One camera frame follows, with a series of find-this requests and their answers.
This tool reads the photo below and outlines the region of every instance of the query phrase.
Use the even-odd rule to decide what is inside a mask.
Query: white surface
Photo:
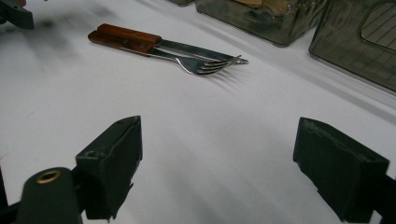
[[[134,115],[144,159],[112,223],[341,223],[292,161],[299,117],[388,158],[396,176],[396,98],[311,59],[314,31],[280,49],[194,5],[51,0],[26,8],[35,30],[0,26],[0,165],[10,203],[28,177],[73,168],[105,128]],[[190,76],[175,63],[90,43],[102,23],[250,64]]]

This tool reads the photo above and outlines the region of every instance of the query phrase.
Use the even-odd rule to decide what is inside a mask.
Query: fork
[[[190,57],[182,57],[171,54],[159,49],[155,49],[154,45],[149,42],[139,42],[132,39],[127,39],[119,36],[102,34],[98,31],[93,31],[88,35],[92,43],[111,47],[113,49],[120,49],[144,56],[152,56],[156,58],[171,60],[178,63],[187,73],[196,76],[205,76],[217,73],[231,64],[237,63],[241,56],[231,58],[230,60],[220,62],[208,62],[201,59]]]

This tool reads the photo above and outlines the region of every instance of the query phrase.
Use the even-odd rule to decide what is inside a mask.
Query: black plastic jaw
[[[88,219],[115,217],[142,160],[140,117],[111,125],[76,156]]]
[[[12,0],[0,1],[0,24],[6,21],[25,30],[33,30],[35,28],[32,12],[18,6]]]
[[[340,217],[368,223],[376,210],[382,224],[396,223],[396,182],[389,161],[334,127],[300,118],[293,160]]]

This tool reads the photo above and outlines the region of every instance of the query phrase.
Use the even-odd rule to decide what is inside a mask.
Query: silverware
[[[103,34],[98,31],[91,32],[88,35],[88,38],[92,43],[104,45],[113,49],[120,49],[144,56],[152,56],[174,61],[180,64],[186,72],[196,76],[205,76],[217,73],[227,66],[236,63],[240,59],[240,56],[237,56],[229,60],[208,62],[195,58],[181,57],[155,49],[155,45],[149,42],[139,42],[115,35]]]
[[[170,40],[164,40],[158,35],[151,35],[105,23],[100,25],[97,28],[97,31],[103,34],[124,37],[126,39],[148,42],[155,45],[156,48],[169,49],[178,53],[184,53],[207,61],[221,62],[234,59],[234,56],[215,52],[210,49],[202,49],[199,47],[177,43]],[[248,63],[248,60],[239,58],[236,63]]]

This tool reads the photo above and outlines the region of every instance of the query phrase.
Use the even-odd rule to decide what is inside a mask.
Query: plastic container
[[[396,0],[329,0],[309,51],[395,93]]]
[[[195,0],[196,9],[286,47],[317,25],[326,0]]]
[[[178,4],[178,5],[183,7],[183,6],[186,6],[189,3],[193,2],[194,0],[168,0],[168,1],[176,3],[176,4]]]

